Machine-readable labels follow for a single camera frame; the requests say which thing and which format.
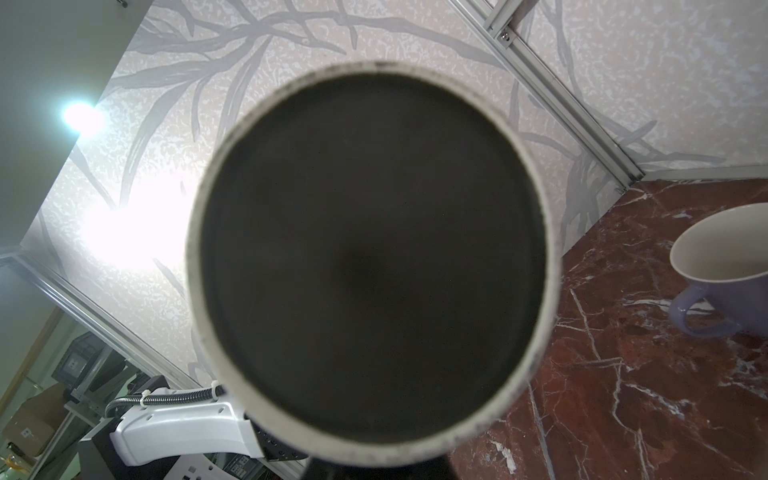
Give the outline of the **black mug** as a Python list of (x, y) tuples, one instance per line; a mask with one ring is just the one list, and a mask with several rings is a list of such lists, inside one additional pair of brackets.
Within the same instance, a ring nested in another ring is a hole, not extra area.
[(435, 71), (332, 65), (262, 99), (191, 210), (195, 331), (269, 433), (333, 468), (438, 458), (527, 389), (560, 296), (539, 168)]

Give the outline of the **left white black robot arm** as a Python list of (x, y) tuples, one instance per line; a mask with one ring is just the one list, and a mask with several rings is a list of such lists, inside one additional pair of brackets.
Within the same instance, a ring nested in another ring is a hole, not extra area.
[(82, 479), (299, 479), (309, 463), (218, 382), (174, 390), (162, 376), (110, 401), (78, 457)]

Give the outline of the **purple mug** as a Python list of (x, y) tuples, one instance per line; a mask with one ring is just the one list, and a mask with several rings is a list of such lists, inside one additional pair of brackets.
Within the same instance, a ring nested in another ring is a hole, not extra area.
[[(713, 214), (684, 231), (669, 256), (688, 282), (668, 308), (682, 332), (718, 338), (746, 332), (767, 335), (767, 205), (755, 203)], [(723, 315), (709, 327), (687, 324), (691, 307), (704, 300)]]

